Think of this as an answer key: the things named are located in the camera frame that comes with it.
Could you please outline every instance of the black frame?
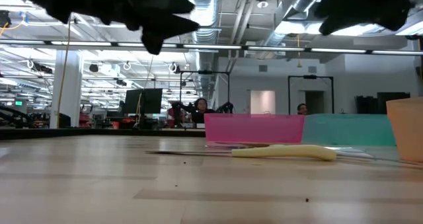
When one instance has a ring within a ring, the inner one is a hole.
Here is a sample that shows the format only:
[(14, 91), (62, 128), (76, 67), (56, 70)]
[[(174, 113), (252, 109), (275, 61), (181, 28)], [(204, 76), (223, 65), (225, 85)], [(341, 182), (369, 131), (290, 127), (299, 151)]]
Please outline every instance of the black frame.
[(210, 74), (225, 74), (227, 75), (227, 101), (230, 101), (231, 98), (231, 73), (230, 72), (224, 72), (224, 71), (181, 71), (180, 77), (179, 77), (179, 101), (182, 100), (182, 75), (184, 73), (197, 73), (199, 75), (210, 75)]
[(291, 78), (303, 79), (330, 79), (330, 88), (332, 94), (332, 113), (335, 113), (335, 95), (334, 95), (334, 81), (333, 76), (317, 76), (317, 75), (289, 75), (288, 76), (288, 114), (291, 114)]

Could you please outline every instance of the man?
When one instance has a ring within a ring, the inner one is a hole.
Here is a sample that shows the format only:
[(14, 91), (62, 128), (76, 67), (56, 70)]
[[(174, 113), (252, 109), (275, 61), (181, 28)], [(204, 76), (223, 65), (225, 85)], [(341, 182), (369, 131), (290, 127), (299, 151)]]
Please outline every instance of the man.
[(307, 115), (307, 105), (300, 104), (297, 106), (297, 114), (298, 115)]

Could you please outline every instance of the exposed ductwork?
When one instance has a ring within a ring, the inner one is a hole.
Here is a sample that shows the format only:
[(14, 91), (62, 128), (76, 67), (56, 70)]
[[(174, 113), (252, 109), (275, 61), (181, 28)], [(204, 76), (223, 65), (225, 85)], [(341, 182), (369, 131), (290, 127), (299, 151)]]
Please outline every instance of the exposed ductwork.
[[(219, 15), (219, 0), (189, 0), (195, 4), (195, 9), (191, 13), (191, 20), (198, 22), (201, 26), (217, 26), (217, 18)], [(196, 44), (216, 44), (218, 31), (210, 29), (200, 29), (192, 33), (192, 39)], [(197, 52), (196, 66), (197, 70), (216, 69), (214, 58), (215, 54), (211, 52)], [(210, 83), (210, 77), (199, 76), (200, 86), (202, 88), (202, 96), (208, 96), (213, 85)]]
[(289, 0), (288, 2), (282, 2), (280, 4), (280, 7), (286, 7), (286, 9), (282, 9), (284, 11), (281, 18), (279, 18), (279, 23), (275, 25), (275, 30), (272, 31), (267, 38), (263, 42), (263, 46), (279, 46), (282, 40), (285, 38), (285, 34), (277, 32), (278, 26), (280, 26), (281, 23), (286, 18), (292, 17), (298, 13), (303, 13), (310, 9), (310, 7), (313, 5), (313, 3), (316, 2), (316, 0)]

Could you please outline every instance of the white column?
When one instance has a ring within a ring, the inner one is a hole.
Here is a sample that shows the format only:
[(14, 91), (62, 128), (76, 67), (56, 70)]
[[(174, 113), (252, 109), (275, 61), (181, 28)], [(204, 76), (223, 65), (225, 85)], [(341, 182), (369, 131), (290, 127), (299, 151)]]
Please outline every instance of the white column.
[[(63, 67), (65, 65), (65, 51), (57, 51), (54, 70), (54, 89), (50, 128), (58, 128), (58, 105)], [(71, 126), (79, 126), (79, 107), (81, 105), (81, 83), (83, 74), (83, 58), (81, 52), (69, 51), (67, 55), (66, 72), (61, 93), (60, 113), (71, 117)]]

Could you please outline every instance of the ceiling duct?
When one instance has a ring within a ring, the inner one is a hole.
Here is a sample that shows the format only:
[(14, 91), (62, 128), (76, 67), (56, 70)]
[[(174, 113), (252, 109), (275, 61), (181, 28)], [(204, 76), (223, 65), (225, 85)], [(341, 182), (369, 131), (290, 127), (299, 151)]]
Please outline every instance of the ceiling duct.
[[(217, 26), (219, 14), (219, 0), (189, 0), (195, 4), (195, 9), (191, 12), (190, 19), (200, 24), (200, 26)], [(192, 33), (192, 39), (196, 44), (216, 44), (218, 31), (207, 28), (199, 29)], [(214, 53), (197, 52), (197, 70), (214, 70)], [(202, 96), (208, 96), (211, 86), (210, 78), (199, 75), (199, 83), (202, 89)]]
[[(316, 0), (285, 0), (279, 4), (277, 13), (275, 14), (275, 30), (273, 30), (269, 37), (263, 41), (263, 46), (279, 46), (282, 40), (287, 34), (281, 33), (289, 25), (284, 25), (287, 18), (295, 18), (298, 16), (298, 19), (307, 18), (308, 10), (313, 5)], [(267, 56), (267, 53), (261, 53), (258, 58), (264, 59)]]

